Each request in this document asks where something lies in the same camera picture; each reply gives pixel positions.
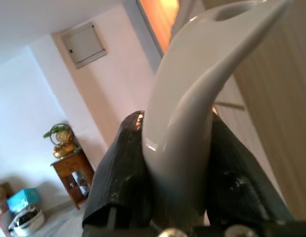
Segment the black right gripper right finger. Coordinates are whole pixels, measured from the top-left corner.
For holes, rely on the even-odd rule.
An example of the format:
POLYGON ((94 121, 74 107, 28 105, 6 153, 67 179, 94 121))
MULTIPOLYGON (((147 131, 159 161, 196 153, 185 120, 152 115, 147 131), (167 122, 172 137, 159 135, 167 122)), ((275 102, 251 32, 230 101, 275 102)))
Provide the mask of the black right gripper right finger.
POLYGON ((212 225, 294 220, 255 156, 218 115, 213 115, 206 190, 212 225))

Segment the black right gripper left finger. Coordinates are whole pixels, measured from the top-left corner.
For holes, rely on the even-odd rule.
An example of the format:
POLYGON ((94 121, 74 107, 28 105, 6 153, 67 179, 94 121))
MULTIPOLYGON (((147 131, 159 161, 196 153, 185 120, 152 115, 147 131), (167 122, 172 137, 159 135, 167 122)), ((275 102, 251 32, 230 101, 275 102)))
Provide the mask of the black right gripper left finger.
POLYGON ((144 111, 124 118, 92 180, 82 227, 107 225, 116 209, 121 229, 147 227, 154 207, 150 174, 142 152, 144 111))

